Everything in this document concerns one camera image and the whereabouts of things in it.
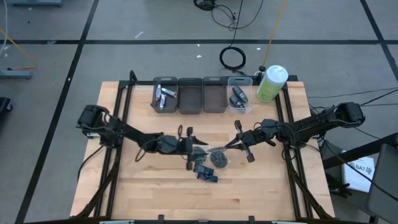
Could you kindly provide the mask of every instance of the green bottle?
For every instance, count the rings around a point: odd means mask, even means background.
[[[285,85],[288,77],[289,74],[284,67],[280,65],[269,67],[257,89],[257,98],[263,103],[271,102]]]

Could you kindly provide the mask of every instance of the white bottle cap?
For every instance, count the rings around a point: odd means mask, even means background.
[[[274,85],[284,85],[288,77],[287,70],[280,65],[273,65],[267,69],[267,78]]]

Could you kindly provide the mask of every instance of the blue object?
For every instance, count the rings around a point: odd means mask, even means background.
[[[202,172],[198,173],[197,179],[201,179],[207,182],[214,182],[217,183],[218,182],[218,177],[213,176],[213,175],[206,175]]]
[[[194,166],[194,168],[193,168],[193,171],[194,171],[194,172],[197,172],[197,173],[201,172],[201,173],[203,173],[203,174],[205,174],[205,175],[213,175],[213,174],[214,174],[214,170],[213,170],[213,169],[210,169],[210,168],[208,168],[208,167],[199,165],[199,164],[197,164],[197,163],[195,163],[195,166]]]

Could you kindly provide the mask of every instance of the small object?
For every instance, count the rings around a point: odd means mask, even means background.
[[[203,164],[206,161],[207,153],[199,146],[193,147],[193,155],[195,156],[195,164]]]
[[[138,33],[134,38],[138,39],[139,36],[141,36],[144,33],[144,31],[141,31],[140,33]]]
[[[210,161],[219,169],[225,168],[228,165],[228,158],[221,151],[212,152],[210,154]]]
[[[214,176],[214,175],[206,175],[202,172],[199,172],[197,175],[197,179],[201,179],[207,182],[214,182],[217,183],[218,182],[218,177]]]
[[[165,94],[160,94],[160,105],[159,105],[159,108],[162,110],[165,105],[166,105],[166,95]]]
[[[197,173],[201,172],[201,173],[203,173],[205,175],[213,175],[214,174],[214,170],[213,169],[210,169],[208,167],[205,167],[205,166],[197,164],[197,163],[195,163],[195,166],[193,168],[193,172],[197,172]]]
[[[155,93],[156,100],[160,100],[160,94],[162,94],[162,87],[160,84],[158,84]]]
[[[177,97],[177,93],[176,93],[176,92],[173,92],[173,91],[168,90],[168,89],[166,89],[166,88],[162,88],[162,91],[163,91],[164,93],[167,93],[168,95],[174,97],[174,98]]]
[[[259,70],[260,70],[260,72],[265,72],[266,71],[266,67],[261,65],[259,67]]]
[[[57,43],[56,40],[48,40],[48,41],[47,41],[47,44],[55,44],[55,43]]]
[[[232,87],[232,91],[234,91],[236,97],[238,97],[243,103],[248,102],[248,98],[246,94],[244,94],[243,90],[239,86]]]
[[[229,101],[234,105],[234,107],[236,107],[236,108],[244,108],[244,106],[243,106],[243,102],[240,100],[240,99],[238,99],[238,97],[236,97],[236,96],[231,96],[230,98],[229,98]]]

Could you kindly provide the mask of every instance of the yellow cable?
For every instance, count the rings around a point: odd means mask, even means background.
[[[266,62],[267,62],[267,59],[268,59],[268,54],[269,54],[269,51],[271,50],[272,38],[274,38],[276,27],[278,26],[278,22],[280,21],[280,17],[282,16],[283,11],[285,10],[286,2],[287,2],[287,0],[284,0],[284,3],[282,4],[282,8],[280,9],[278,18],[276,19],[274,28],[273,28],[272,33],[271,33],[271,37],[270,37],[269,42],[268,42],[266,58],[264,59],[264,63],[262,64],[262,66],[266,66]]]
[[[31,57],[28,53],[26,53],[19,45],[17,45],[2,29],[0,29],[0,32],[12,43],[14,44],[19,51],[21,51],[29,60],[31,60],[35,66],[28,66],[28,67],[19,67],[19,69],[29,69],[29,68],[37,68],[37,62],[35,58]]]

